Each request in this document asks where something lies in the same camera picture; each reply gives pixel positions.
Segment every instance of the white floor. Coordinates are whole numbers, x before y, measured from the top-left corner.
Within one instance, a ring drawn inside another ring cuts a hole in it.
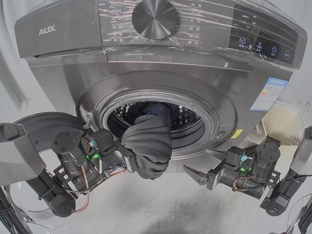
[[[295,147],[282,146],[282,156],[276,169],[287,172]],[[52,159],[43,157],[48,169]],[[76,233],[130,233],[130,234],[194,234],[194,233],[254,233],[266,234],[286,231],[289,211],[297,199],[312,193],[311,178],[292,198],[287,211],[271,217],[259,207],[256,200],[243,193],[233,192],[225,185],[212,191],[199,186],[182,170],[187,164],[206,170],[218,164],[209,154],[193,160],[174,161],[167,172],[154,181],[144,180],[138,174],[125,173],[112,177],[94,190],[91,205],[75,221],[54,234]],[[309,197],[292,209],[290,222]],[[30,225],[34,234],[46,233],[40,226]]]

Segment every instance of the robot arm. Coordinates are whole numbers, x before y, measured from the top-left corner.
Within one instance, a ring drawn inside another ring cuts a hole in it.
[[[107,180],[112,171],[124,168],[133,173],[138,169],[135,155],[115,142],[109,131],[100,129],[91,135],[90,144],[94,147],[90,152],[83,147],[82,140],[86,138],[81,139],[76,132],[68,131],[59,133],[51,143],[61,163],[51,176],[22,125],[5,123],[0,129],[2,150],[10,150],[2,152],[0,186],[26,181],[39,200],[44,200],[59,217],[70,216],[75,211],[76,193],[92,191],[101,181]],[[74,193],[70,188],[70,181],[78,192]]]
[[[275,165],[280,157],[280,142],[267,137],[265,143],[246,149],[231,147],[223,161],[207,174],[188,166],[184,170],[199,185],[207,185],[212,190],[218,184],[225,184],[233,191],[242,192],[260,199],[267,186],[268,194],[260,207],[271,216],[282,214],[302,183],[312,174],[312,129],[307,128],[305,138],[294,156],[283,181]]]
[[[60,166],[53,170],[54,175],[45,169],[39,150],[34,147],[34,144],[40,143],[39,140],[31,139],[22,124],[0,124],[0,186],[26,181],[37,193],[38,199],[44,200],[56,216],[68,217],[80,210],[76,210],[77,194],[92,191],[119,168],[130,173],[138,171],[143,178],[160,177],[171,157],[170,129],[163,116],[142,117],[146,119],[129,128],[117,141],[106,129],[93,134],[84,132],[83,135],[82,131],[58,133],[60,126],[54,131],[46,131],[45,137],[56,134],[44,140],[50,144],[43,148],[51,148],[60,161]],[[38,124],[42,125],[42,122],[40,119],[33,122],[36,123],[37,139]],[[55,122],[46,129],[52,127],[55,127]],[[162,146],[155,145],[159,136],[162,136]]]

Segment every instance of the black garment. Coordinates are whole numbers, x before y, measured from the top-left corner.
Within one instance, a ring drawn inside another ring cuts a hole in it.
[[[145,179],[160,177],[171,159],[171,134],[163,115],[143,115],[121,137],[121,145],[135,154],[138,174]]]
[[[170,109],[165,107],[163,104],[149,104],[146,108],[143,109],[144,115],[163,115],[165,116],[167,126],[171,127],[171,119],[170,119]]]

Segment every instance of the beige perforated panel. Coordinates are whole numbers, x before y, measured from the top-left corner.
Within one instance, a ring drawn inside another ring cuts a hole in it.
[[[248,136],[238,145],[239,148],[246,148],[249,146],[259,145],[266,140],[266,131],[263,123],[260,122]]]
[[[268,135],[282,145],[299,145],[304,127],[295,110],[274,104],[263,118]]]

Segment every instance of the washing machine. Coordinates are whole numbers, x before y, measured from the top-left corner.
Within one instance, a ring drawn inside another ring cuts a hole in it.
[[[266,0],[47,0],[15,24],[55,107],[115,139],[170,108],[172,160],[222,159],[301,65],[307,34]]]

